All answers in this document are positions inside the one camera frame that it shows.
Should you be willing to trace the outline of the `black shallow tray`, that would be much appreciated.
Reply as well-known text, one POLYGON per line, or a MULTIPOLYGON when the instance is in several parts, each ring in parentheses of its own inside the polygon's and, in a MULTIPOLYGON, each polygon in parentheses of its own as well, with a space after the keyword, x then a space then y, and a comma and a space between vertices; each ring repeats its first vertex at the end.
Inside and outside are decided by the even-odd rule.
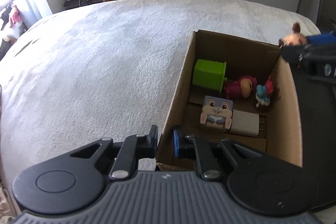
POLYGON ((335 206, 335 94, 329 84, 308 79, 292 65, 301 116, 303 168, 318 182, 313 205, 318 212, 335 206))

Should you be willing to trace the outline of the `white USB wall charger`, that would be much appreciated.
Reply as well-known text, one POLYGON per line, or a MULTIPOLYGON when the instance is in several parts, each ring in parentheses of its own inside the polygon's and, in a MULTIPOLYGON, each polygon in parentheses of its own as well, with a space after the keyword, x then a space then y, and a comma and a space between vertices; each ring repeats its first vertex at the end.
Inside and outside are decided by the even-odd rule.
POLYGON ((256 113, 234 110, 230 133, 257 137, 266 132, 265 117, 256 113))

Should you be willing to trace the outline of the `white fluffy blanket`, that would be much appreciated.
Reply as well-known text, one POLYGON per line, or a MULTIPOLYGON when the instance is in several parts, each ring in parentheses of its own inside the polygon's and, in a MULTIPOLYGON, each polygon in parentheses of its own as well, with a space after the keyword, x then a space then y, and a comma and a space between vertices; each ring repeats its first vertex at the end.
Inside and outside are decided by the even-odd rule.
POLYGON ((163 127, 192 33, 269 44, 308 18, 239 0, 122 0, 36 22, 1 60, 1 179, 105 136, 163 127))

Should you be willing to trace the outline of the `blue haired red figurine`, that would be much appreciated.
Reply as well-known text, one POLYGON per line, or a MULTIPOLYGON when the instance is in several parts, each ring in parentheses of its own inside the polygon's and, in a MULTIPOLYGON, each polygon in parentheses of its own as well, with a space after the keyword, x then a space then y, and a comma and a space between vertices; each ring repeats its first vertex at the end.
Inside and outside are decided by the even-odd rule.
POLYGON ((257 85, 256 87, 256 107, 269 106, 270 98, 274 92, 273 82, 271 78, 268 77, 264 85, 257 85))

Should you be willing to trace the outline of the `brown cardboard box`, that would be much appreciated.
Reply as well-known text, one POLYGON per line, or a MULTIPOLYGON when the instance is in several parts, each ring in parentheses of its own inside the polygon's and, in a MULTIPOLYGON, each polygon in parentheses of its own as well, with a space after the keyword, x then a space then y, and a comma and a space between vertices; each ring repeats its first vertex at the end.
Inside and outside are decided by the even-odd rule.
POLYGON ((199 30, 192 34, 177 87, 171 102, 156 161, 160 170, 192 170, 188 159, 174 157, 173 127, 186 135, 216 142, 234 139, 297 166, 303 165, 302 129, 297 93, 280 48, 237 36, 199 30), (226 65, 227 82, 221 89, 206 89, 193 83, 198 60, 226 65), (205 96, 228 98, 235 111, 259 116, 259 133, 245 136, 240 126, 246 118, 232 117, 232 129, 221 131, 200 123, 205 96))

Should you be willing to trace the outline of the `grey bunny cube toy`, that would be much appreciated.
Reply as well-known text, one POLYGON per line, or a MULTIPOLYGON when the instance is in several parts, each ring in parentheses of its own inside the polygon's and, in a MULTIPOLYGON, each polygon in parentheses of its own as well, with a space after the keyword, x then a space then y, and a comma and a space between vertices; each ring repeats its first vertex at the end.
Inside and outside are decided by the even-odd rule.
POLYGON ((200 115, 200 124, 223 132, 232 126, 233 101, 205 96, 200 115))

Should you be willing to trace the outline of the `pink dinosaur suit figurine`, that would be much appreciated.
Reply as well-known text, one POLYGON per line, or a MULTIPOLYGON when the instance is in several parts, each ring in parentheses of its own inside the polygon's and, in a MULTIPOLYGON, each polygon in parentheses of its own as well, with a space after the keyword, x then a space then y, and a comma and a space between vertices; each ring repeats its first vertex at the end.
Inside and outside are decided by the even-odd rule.
POLYGON ((228 80, 222 88, 222 93, 229 100, 248 98, 256 91, 257 80, 252 76, 242 76, 236 81, 228 80))

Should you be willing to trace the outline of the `green plastic cube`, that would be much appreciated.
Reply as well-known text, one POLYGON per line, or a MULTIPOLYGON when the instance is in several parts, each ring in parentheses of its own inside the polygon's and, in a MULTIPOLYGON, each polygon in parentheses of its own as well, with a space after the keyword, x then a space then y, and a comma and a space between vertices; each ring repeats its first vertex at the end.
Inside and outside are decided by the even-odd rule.
POLYGON ((194 66, 193 85, 222 92, 226 82, 226 62, 198 59, 194 66))

